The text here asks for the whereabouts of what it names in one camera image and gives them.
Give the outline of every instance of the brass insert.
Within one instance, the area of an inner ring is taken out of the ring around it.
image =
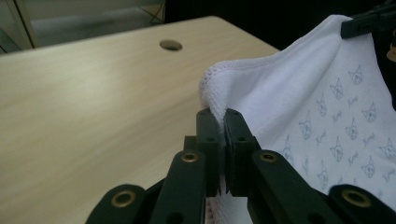
[[[111,203],[115,207],[125,207],[134,202],[136,194],[131,190],[123,190],[111,199]]]
[[[181,156],[181,159],[185,162],[195,162],[198,161],[198,155],[195,153],[188,152],[183,154],[183,156]]]
[[[372,205],[367,195],[360,193],[354,189],[343,189],[341,191],[341,195],[347,202],[352,203],[353,205],[356,205],[358,207],[370,207]]]
[[[277,155],[271,152],[264,152],[260,155],[260,158],[263,161],[268,161],[268,162],[275,162],[277,161]]]

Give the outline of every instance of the white cloth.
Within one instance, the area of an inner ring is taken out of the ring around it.
[[[241,112],[261,147],[284,155],[314,189],[352,184],[396,210],[396,113],[372,36],[341,38],[348,20],[331,15],[273,56],[216,63],[201,102],[221,125],[227,108]],[[246,199],[209,203],[216,223],[251,223]]]

